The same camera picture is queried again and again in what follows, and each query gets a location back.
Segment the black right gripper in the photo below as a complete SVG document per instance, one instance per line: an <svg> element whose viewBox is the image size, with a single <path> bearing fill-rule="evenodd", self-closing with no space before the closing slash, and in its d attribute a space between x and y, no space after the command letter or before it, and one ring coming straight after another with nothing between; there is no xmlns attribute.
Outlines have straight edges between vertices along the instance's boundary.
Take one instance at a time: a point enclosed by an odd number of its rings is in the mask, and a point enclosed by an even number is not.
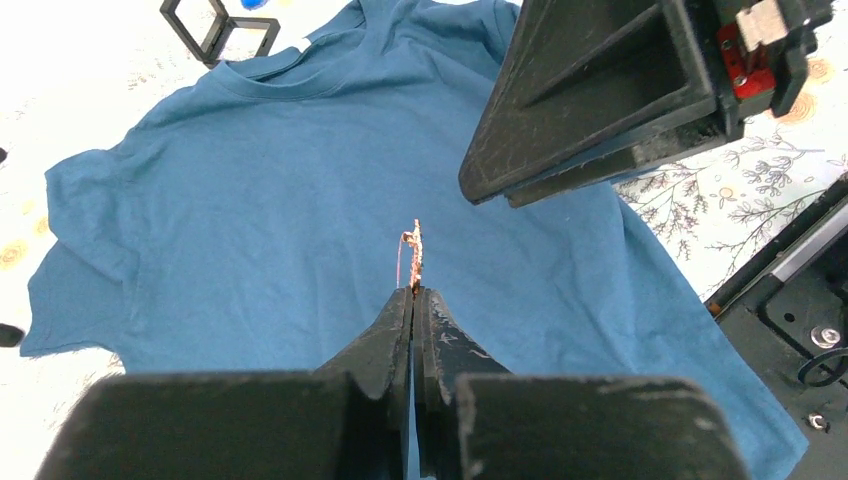
<svg viewBox="0 0 848 480"><path fill-rule="evenodd" d="M459 170L464 197L521 208L739 140L752 116L787 115L833 3L689 7L717 101L684 2L525 2Z"/></svg>

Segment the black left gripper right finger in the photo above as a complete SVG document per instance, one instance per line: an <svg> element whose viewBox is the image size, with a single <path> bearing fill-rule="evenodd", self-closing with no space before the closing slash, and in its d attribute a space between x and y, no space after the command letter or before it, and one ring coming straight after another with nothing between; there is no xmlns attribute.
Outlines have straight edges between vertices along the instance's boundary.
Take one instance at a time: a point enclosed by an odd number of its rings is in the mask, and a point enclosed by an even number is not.
<svg viewBox="0 0 848 480"><path fill-rule="evenodd" d="M456 378L508 372L459 327L438 291L419 290L414 303L414 392L422 476L462 477Z"/></svg>

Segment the blue shirt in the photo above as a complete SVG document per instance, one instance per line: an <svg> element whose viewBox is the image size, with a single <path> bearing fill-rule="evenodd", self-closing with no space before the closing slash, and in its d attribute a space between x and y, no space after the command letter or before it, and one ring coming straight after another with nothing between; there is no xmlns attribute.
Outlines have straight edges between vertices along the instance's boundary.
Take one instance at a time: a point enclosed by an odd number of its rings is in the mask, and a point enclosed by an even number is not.
<svg viewBox="0 0 848 480"><path fill-rule="evenodd" d="M420 221L425 279L507 368L691 378L752 476L787 477L806 438L611 185L519 210L461 195L518 13L354 1L306 50L222 63L118 145L59 162L21 354L312 369L374 320Z"/></svg>

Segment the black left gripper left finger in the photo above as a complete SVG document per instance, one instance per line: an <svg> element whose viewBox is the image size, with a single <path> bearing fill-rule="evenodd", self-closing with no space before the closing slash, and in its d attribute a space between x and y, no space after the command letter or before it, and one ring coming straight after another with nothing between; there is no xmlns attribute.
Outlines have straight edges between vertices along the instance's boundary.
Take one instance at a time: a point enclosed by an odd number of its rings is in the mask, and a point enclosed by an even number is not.
<svg viewBox="0 0 848 480"><path fill-rule="evenodd" d="M392 292L374 322L314 371L349 386L336 479L406 477L413 304L410 288Z"/></svg>

